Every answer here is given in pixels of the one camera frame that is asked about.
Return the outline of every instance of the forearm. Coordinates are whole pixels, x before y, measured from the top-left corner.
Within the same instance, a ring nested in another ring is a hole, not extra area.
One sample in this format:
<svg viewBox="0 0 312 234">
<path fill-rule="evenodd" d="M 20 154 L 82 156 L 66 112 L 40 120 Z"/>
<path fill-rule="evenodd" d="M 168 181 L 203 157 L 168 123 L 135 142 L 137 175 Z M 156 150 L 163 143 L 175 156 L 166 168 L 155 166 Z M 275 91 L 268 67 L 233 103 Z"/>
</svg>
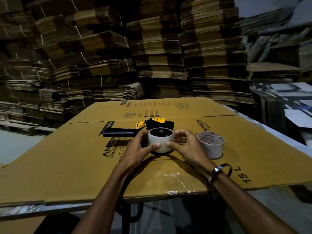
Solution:
<svg viewBox="0 0 312 234">
<path fill-rule="evenodd" d="M 219 174 L 213 182 L 213 186 L 232 209 L 239 223 L 248 234 L 296 233 L 226 174 Z"/>
<path fill-rule="evenodd" d="M 121 166 L 117 165 L 114 168 L 103 189 L 72 234 L 102 234 L 110 232 L 116 204 L 127 176 L 127 171 Z"/>
</svg>

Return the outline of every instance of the person's right arm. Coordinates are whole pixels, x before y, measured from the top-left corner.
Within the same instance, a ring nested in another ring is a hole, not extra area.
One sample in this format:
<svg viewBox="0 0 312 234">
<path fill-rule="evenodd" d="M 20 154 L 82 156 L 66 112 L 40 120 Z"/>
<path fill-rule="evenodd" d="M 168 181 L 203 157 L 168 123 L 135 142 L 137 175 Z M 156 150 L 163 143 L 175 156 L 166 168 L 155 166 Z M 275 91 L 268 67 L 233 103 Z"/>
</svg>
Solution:
<svg viewBox="0 0 312 234">
<path fill-rule="evenodd" d="M 168 142 L 167 145 L 178 151 L 185 161 L 208 180 L 217 165 L 205 154 L 201 142 L 189 130 L 177 130 L 174 135 L 175 142 Z M 232 209 L 248 234 L 297 233 L 226 174 L 219 174 L 213 182 L 213 187 Z"/>
</svg>

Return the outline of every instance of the black handle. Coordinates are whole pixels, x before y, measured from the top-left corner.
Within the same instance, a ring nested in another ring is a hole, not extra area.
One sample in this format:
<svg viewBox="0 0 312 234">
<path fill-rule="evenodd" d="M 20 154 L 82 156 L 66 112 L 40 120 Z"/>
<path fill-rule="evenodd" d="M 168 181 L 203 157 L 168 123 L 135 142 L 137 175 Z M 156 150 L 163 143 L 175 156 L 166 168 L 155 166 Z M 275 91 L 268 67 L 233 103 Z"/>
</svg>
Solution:
<svg viewBox="0 0 312 234">
<path fill-rule="evenodd" d="M 123 129 L 108 127 L 103 132 L 103 137 L 135 137 L 139 129 Z"/>
</svg>

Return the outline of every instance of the metal bangle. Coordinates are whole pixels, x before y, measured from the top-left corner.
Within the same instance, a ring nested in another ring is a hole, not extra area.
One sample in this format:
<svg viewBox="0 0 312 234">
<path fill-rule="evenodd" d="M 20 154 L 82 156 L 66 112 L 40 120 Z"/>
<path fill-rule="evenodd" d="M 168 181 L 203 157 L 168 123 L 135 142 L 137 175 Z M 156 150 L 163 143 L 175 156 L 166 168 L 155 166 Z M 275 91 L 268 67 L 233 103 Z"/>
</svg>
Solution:
<svg viewBox="0 0 312 234">
<path fill-rule="evenodd" d="M 208 182 L 209 182 L 209 184 L 210 184 L 211 186 L 212 186 L 213 181 L 216 179 L 216 177 L 217 177 L 220 173 L 222 173 L 222 169 L 225 168 L 225 167 L 230 167 L 230 170 L 229 170 L 227 176 L 228 176 L 228 177 L 231 176 L 232 171 L 233 171 L 232 166 L 231 166 L 230 164 L 228 164 L 228 163 L 221 164 L 220 166 L 218 166 L 218 167 L 216 167 L 215 169 L 213 169 L 213 171 L 211 172 L 211 175 L 210 175 L 209 178 L 208 178 Z"/>
</svg>

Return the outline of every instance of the person's left arm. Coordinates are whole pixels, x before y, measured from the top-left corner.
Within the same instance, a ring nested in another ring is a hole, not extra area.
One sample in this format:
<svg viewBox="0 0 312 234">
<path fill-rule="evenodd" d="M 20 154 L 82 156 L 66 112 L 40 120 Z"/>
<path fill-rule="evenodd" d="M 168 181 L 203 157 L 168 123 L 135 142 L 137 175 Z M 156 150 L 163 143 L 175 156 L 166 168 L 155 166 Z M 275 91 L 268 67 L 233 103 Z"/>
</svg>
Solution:
<svg viewBox="0 0 312 234">
<path fill-rule="evenodd" d="M 72 234 L 110 233 L 116 204 L 127 176 L 142 163 L 146 155 L 160 147 L 160 144 L 152 144 L 142 148 L 141 142 L 146 138 L 147 134 L 147 130 L 141 130 L 128 143 L 127 149 L 119 163 L 115 166 L 103 189 L 77 224 Z"/>
</svg>

